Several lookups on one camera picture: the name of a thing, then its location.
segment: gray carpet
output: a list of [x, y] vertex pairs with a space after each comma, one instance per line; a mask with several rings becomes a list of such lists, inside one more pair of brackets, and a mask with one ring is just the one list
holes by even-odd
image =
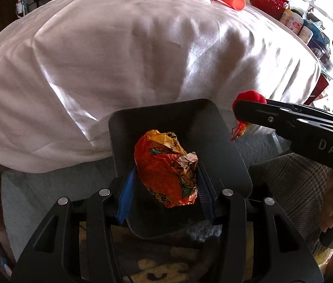
[[[236, 145], [247, 167], [279, 154], [271, 135], [242, 136], [236, 140]], [[288, 148], [288, 142], [283, 141], [281, 145], [282, 149]], [[108, 186], [114, 176], [111, 157], [44, 174], [5, 171], [1, 178], [1, 198], [4, 222], [16, 260], [58, 198], [88, 198]]]

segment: red tassel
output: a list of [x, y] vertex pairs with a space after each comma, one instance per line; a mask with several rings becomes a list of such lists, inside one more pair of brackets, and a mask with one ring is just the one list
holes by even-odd
[[[238, 94], [236, 100], [232, 104], [233, 111], [235, 111], [236, 103], [241, 100], [266, 104], [266, 99], [263, 95], [259, 94], [258, 92], [254, 91], [254, 90], [248, 90], [248, 91], [241, 92]], [[232, 135], [234, 135], [234, 136], [231, 138], [231, 141], [234, 141], [236, 138], [242, 136], [245, 133], [245, 130], [247, 129], [247, 127], [250, 125], [247, 122], [242, 122], [239, 120], [238, 120], [238, 123], [239, 123], [239, 125], [232, 129]]]

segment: screw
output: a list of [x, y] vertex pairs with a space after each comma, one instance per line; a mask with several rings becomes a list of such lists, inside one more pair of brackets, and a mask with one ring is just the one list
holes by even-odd
[[106, 197], [108, 195], [110, 195], [110, 190], [108, 190], [107, 188], [101, 189], [98, 194], [102, 197]]
[[274, 199], [273, 198], [265, 198], [265, 203], [267, 205], [273, 205], [274, 204]]
[[222, 193], [225, 196], [232, 196], [233, 195], [233, 190], [226, 188], [226, 189], [223, 189]]
[[303, 122], [303, 123], [308, 123], [308, 120], [305, 120], [305, 119], [298, 118], [297, 120], [300, 122]]
[[64, 204], [67, 204], [67, 203], [68, 203], [68, 198], [66, 198], [66, 197], [61, 197], [58, 200], [59, 205], [64, 205]]

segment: satin fabric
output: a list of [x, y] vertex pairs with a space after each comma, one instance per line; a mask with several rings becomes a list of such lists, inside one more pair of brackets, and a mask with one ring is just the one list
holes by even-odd
[[111, 155], [123, 108], [208, 98], [229, 129], [237, 94], [302, 103], [320, 65], [251, 6], [53, 0], [0, 33], [0, 164], [41, 173]]

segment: crumpled orange wrapper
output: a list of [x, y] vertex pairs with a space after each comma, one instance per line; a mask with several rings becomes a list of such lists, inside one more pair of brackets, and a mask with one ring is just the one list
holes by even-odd
[[167, 208], [197, 198], [197, 155], [186, 153], [173, 132], [148, 131], [135, 145], [138, 178]]

